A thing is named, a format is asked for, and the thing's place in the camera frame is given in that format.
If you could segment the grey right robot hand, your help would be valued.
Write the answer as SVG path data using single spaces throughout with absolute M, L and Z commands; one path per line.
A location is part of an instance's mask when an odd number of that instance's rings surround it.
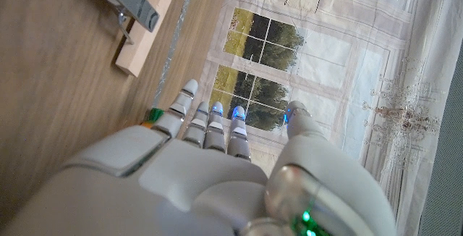
M 220 103 L 187 113 L 188 81 L 151 127 L 120 130 L 66 161 L 4 235 L 395 235 L 384 192 L 323 135 L 305 106 L 285 109 L 288 141 L 270 174 L 250 158 L 246 115 Z

